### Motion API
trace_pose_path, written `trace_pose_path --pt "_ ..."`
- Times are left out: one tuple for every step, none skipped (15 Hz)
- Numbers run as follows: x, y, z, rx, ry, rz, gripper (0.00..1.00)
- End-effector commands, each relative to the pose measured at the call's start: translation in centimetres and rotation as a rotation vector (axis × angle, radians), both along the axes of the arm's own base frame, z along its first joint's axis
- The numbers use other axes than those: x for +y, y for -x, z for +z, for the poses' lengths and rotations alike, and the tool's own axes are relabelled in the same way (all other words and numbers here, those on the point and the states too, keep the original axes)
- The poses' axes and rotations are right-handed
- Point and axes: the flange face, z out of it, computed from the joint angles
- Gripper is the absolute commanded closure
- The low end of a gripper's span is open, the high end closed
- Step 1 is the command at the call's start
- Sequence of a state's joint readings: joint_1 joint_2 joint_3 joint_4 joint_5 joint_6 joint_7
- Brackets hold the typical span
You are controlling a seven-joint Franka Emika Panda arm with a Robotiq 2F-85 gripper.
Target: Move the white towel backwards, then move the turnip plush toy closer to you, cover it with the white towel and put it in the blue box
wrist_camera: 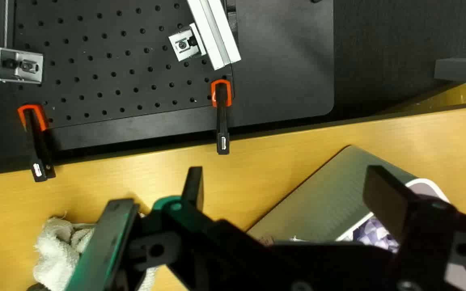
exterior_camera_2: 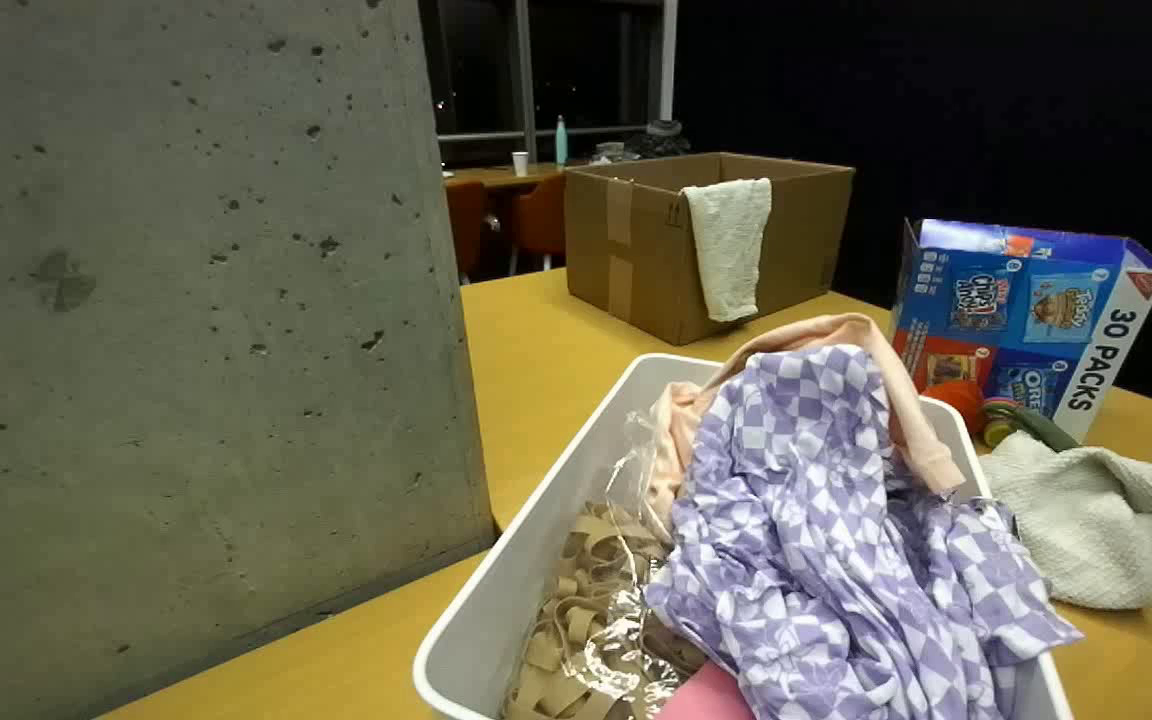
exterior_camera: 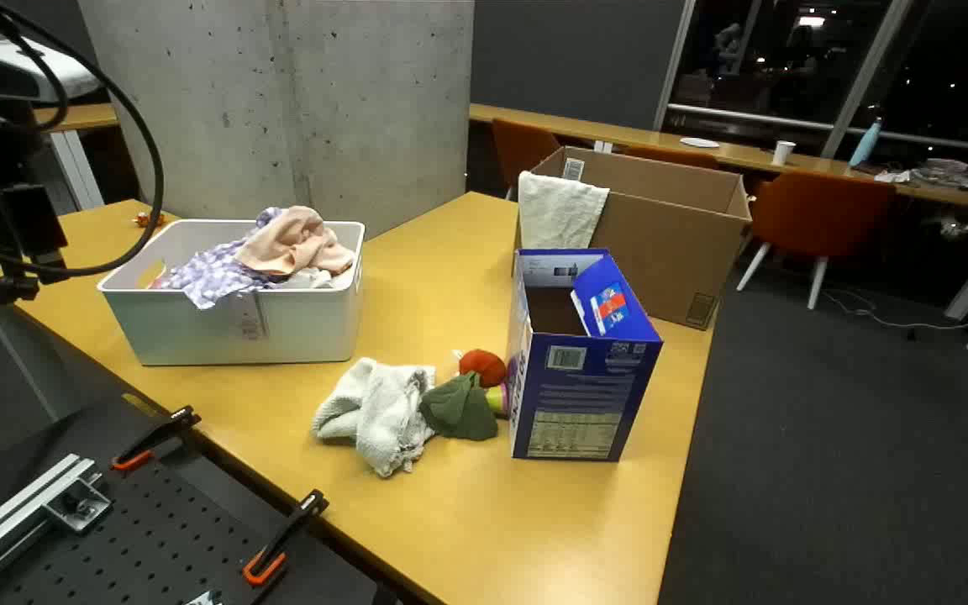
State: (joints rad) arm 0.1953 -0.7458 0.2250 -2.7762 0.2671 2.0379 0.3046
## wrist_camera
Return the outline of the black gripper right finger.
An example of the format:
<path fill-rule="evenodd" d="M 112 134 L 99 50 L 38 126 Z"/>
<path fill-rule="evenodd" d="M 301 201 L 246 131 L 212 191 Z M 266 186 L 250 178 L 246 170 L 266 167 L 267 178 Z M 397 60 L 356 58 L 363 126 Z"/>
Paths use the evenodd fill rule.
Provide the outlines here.
<path fill-rule="evenodd" d="M 407 239 L 421 209 L 421 197 L 381 165 L 366 170 L 363 201 L 397 241 Z"/>

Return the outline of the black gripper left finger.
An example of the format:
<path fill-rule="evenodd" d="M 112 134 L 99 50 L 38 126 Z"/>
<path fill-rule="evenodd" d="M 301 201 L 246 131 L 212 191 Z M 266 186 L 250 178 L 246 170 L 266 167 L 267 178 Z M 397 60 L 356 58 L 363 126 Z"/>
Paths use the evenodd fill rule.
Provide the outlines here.
<path fill-rule="evenodd" d="M 67 291 L 130 291 L 123 256 L 138 218 L 133 199 L 111 201 L 96 223 Z"/>

